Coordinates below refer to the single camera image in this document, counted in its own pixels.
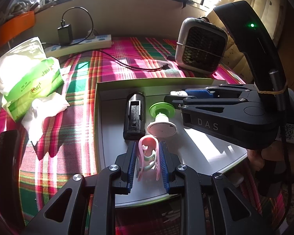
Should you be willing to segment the person hand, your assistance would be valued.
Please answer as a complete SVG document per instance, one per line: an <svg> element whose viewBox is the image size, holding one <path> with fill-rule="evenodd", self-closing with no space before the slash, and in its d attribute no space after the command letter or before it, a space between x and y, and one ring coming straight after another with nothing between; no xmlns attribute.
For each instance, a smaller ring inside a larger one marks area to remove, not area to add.
<svg viewBox="0 0 294 235"><path fill-rule="evenodd" d="M294 144L287 143L289 161L292 174L294 174ZM284 161L283 145L281 141L275 141L268 148L261 152L247 150L248 160L254 171L259 171L264 167L265 161Z"/></svg>

